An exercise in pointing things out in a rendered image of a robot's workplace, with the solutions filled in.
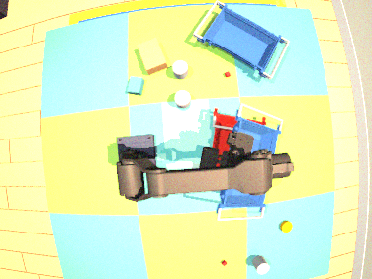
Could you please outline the red plastic tray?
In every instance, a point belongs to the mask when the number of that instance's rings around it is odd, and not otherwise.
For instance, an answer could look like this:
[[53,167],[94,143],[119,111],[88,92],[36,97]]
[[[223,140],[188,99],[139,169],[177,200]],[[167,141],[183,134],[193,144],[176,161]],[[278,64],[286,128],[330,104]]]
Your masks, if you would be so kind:
[[[217,114],[218,109],[215,108],[214,116],[217,116],[216,125],[221,126],[227,126],[227,127],[233,127],[235,123],[237,122],[235,119],[236,117],[226,116],[224,114]],[[262,116],[262,122],[261,121],[255,121],[250,120],[253,122],[256,122],[261,125],[266,125],[266,117]],[[222,155],[223,151],[229,151],[229,146],[226,144],[228,133],[233,132],[233,130],[228,129],[222,129],[222,128],[216,128],[215,127],[215,135],[214,135],[214,141],[213,141],[213,148],[219,149],[220,153],[219,155]]]

